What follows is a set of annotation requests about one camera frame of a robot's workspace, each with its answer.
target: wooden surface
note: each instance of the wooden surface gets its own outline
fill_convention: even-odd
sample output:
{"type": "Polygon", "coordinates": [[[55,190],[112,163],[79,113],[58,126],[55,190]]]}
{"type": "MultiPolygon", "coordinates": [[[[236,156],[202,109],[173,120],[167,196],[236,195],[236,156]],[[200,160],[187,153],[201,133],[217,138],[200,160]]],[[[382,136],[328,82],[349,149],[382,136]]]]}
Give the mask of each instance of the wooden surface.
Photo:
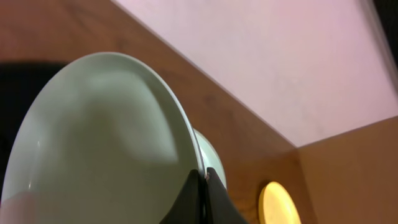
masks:
{"type": "Polygon", "coordinates": [[[228,193],[251,223],[267,181],[279,181],[303,223],[316,223],[294,147],[218,85],[107,0],[0,1],[0,60],[71,61],[99,51],[142,60],[169,84],[216,148],[228,193]]]}
{"type": "Polygon", "coordinates": [[[398,223],[398,117],[299,151],[319,223],[398,223]]]}

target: white plate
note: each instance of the white plate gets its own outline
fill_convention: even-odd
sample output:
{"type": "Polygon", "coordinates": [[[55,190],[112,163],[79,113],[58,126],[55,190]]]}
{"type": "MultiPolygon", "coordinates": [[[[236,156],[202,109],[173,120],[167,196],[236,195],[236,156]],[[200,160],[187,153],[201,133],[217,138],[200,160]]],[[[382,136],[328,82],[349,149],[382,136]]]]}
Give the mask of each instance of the white plate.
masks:
{"type": "Polygon", "coordinates": [[[170,88],[130,56],[98,53],[59,71],[33,102],[2,203],[27,193],[32,223],[158,223],[191,169],[204,173],[170,88]]]}

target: round light fixture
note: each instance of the round light fixture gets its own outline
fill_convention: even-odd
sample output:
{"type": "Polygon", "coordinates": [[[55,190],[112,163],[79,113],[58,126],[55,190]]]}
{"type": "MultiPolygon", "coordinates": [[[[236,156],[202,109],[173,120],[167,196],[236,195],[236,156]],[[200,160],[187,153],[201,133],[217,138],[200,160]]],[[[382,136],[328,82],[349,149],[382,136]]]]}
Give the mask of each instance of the round light fixture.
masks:
{"type": "Polygon", "coordinates": [[[261,191],[259,219],[261,224],[301,224],[292,198],[278,182],[269,183],[261,191]]]}

